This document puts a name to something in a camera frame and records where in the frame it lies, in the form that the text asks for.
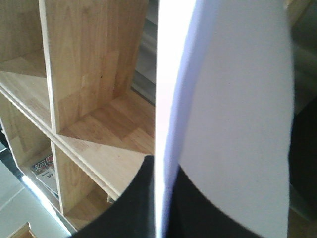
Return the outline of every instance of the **shelf compartment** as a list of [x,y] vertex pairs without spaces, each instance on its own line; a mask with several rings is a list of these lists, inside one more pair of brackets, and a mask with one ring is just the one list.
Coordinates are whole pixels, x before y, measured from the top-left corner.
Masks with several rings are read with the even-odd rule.
[[39,1],[0,1],[0,62],[43,48]]
[[154,106],[133,91],[82,117],[59,139],[116,199],[154,153]]
[[55,133],[130,88],[148,5],[62,2],[40,1]]
[[64,216],[76,230],[91,223],[111,206],[107,202],[107,194],[96,187]]
[[111,205],[108,195],[53,143],[52,151],[62,214],[75,229],[80,229]]
[[51,129],[51,114],[44,53],[38,50],[0,63],[0,91],[12,101],[19,102],[24,111],[32,114]]
[[37,180],[31,166],[52,154],[51,142],[7,98],[0,94],[0,118],[17,167],[44,193],[57,211],[58,200]]
[[48,147],[47,149],[43,150],[41,153],[33,156],[31,160],[25,162],[23,165],[19,165],[19,168],[24,173],[24,175],[27,176],[35,184],[35,186],[40,189],[40,191],[49,200],[50,204],[55,208],[55,210],[61,213],[59,200],[36,178],[34,173],[31,171],[32,165],[34,165],[36,162],[46,158],[47,156],[51,154],[52,154],[51,147]]

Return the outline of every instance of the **book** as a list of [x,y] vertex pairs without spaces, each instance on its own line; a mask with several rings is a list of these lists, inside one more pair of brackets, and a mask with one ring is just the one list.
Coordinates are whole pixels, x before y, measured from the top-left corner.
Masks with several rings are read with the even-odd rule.
[[50,155],[41,161],[38,161],[31,167],[36,178],[58,198],[57,184],[55,179],[55,170],[53,156]]

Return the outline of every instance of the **black object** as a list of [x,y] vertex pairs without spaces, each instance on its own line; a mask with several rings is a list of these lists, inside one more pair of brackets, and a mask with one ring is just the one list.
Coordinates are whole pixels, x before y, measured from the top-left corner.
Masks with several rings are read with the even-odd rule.
[[[73,238],[154,238],[154,157],[146,156],[118,200]],[[179,168],[167,238],[259,238],[211,204]]]
[[154,157],[146,156],[117,201],[73,238],[153,238]]
[[294,117],[289,167],[291,184],[317,212],[317,98]]
[[212,203],[190,181],[182,168],[174,186],[168,238],[259,238]]
[[5,135],[3,134],[3,132],[0,130],[0,142],[2,143],[2,145],[5,146],[5,148],[7,148],[8,150],[10,150],[9,144],[6,140]]

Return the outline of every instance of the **light wood grain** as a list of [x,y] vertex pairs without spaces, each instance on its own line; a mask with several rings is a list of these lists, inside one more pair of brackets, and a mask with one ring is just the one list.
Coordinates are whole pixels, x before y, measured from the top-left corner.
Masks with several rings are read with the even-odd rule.
[[[102,144],[108,143],[109,140],[106,134],[98,134],[97,130],[107,130],[107,128],[103,128],[100,122],[100,127],[94,127],[89,131],[87,125],[79,121],[78,125],[82,126],[79,130],[75,126],[71,128],[74,131],[79,131],[79,134],[72,134],[71,130],[67,129],[68,135],[58,135],[52,133],[52,130],[47,129],[47,127],[42,126],[38,119],[32,113],[26,111],[19,101],[10,95],[6,96],[114,200],[127,188],[140,168],[144,156],[148,154],[138,152],[138,150],[147,150],[153,153],[154,107],[134,92],[128,92],[127,95],[117,98],[110,104],[120,113],[127,115],[127,119],[136,124],[138,130],[142,132],[141,135],[145,136],[135,136],[134,134],[138,135],[138,131],[131,131],[127,138],[133,138],[134,141],[129,141],[127,144],[121,141],[122,144],[118,144],[119,148]],[[125,127],[123,129],[117,127],[118,136],[124,135],[125,129]],[[114,141],[118,143],[118,138],[114,137]]]
[[130,88],[146,7],[147,0],[40,0],[56,132]]
[[0,63],[0,91],[51,128],[44,53],[42,50]]
[[92,222],[110,206],[111,203],[107,202],[107,194],[99,187],[96,187],[70,210],[65,217],[79,230]]
[[154,153],[154,107],[133,91],[79,119],[61,135]]
[[291,26],[296,24],[312,2],[313,0],[284,0]]
[[19,227],[14,233],[9,235],[7,238],[36,238],[30,229],[30,223],[25,223]]
[[37,0],[0,0],[0,62],[43,48]]
[[66,214],[95,189],[97,185],[53,143],[52,151],[58,180],[60,206],[62,214]]
[[50,146],[50,140],[2,94],[0,108],[1,123],[18,166]]

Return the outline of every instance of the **white surface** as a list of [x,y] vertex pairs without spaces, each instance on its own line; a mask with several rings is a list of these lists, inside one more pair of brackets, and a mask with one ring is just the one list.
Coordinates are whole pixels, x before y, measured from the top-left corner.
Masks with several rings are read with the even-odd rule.
[[41,181],[44,186],[47,186],[50,190],[58,194],[57,183],[55,179],[55,170],[47,168],[44,172],[36,175],[36,178]]
[[[170,127],[170,114],[176,79],[179,72],[182,71],[180,68],[186,69],[188,63],[186,60],[192,53],[190,48],[194,43],[194,36],[197,34],[196,25],[200,23],[199,17],[204,6],[213,6],[212,9],[207,9],[208,14],[205,15],[211,19],[214,18],[218,2],[217,0],[160,1],[155,130],[155,219],[156,237],[158,238],[164,236],[168,224],[169,201],[178,165],[177,157],[167,156],[165,153],[165,150],[170,153],[170,150],[166,149],[166,145],[169,145],[166,143],[168,133],[173,137],[172,130],[175,129],[174,126]],[[204,24],[209,28],[212,25],[208,21]]]
[[167,218],[164,151],[174,87],[195,1],[160,0],[155,119],[155,223],[156,237],[162,237]]
[[[293,116],[286,15],[279,0],[220,2],[215,26],[211,18],[205,32],[189,34],[192,40],[187,39],[181,67],[177,50],[184,45],[190,11],[177,11],[164,1],[160,5],[156,218],[161,208],[159,192],[167,202],[175,159],[179,158],[192,182],[220,210],[263,237],[285,238]],[[214,8],[209,10],[211,16],[215,14]],[[185,12],[180,14],[185,23],[179,24],[179,16],[172,16],[176,11]],[[180,25],[182,34],[173,32]],[[209,46],[196,54],[202,51],[209,31]],[[169,122],[173,96],[176,100]]]
[[[14,184],[13,189],[20,182],[0,161],[0,193],[7,197],[8,184]],[[67,232],[48,213],[42,204],[25,188],[5,202],[0,209],[0,237],[5,238],[12,234],[17,228],[29,222],[31,229],[37,238],[64,238]]]

